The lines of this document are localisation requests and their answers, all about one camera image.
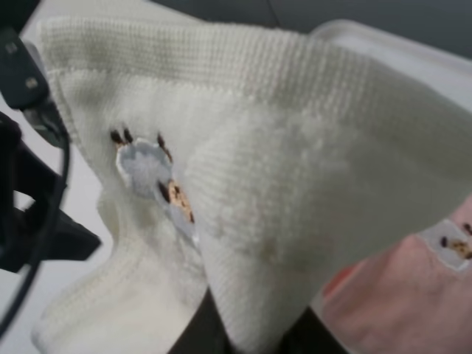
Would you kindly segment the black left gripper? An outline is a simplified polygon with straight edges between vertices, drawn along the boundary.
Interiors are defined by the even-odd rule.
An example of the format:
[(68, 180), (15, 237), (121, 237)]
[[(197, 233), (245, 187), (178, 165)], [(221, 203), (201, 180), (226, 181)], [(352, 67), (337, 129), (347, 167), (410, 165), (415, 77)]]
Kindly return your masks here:
[[(19, 125), (1, 115), (1, 269), (13, 273), (31, 263), (51, 210), (60, 175), (23, 142)], [(85, 261), (101, 246), (98, 236), (59, 211), (44, 260)]]

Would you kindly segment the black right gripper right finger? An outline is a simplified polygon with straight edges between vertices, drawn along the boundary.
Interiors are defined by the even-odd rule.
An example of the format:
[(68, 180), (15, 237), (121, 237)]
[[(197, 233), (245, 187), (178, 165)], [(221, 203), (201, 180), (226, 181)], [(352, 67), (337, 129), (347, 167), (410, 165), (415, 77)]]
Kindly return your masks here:
[(311, 308), (283, 337), (284, 354), (347, 354)]

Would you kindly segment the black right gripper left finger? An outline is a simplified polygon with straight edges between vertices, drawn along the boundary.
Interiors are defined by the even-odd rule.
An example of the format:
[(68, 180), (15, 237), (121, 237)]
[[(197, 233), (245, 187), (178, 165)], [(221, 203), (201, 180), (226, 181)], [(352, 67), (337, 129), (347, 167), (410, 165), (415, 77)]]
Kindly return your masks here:
[(212, 292), (207, 289), (194, 316), (170, 349), (170, 354), (230, 354), (233, 352)]

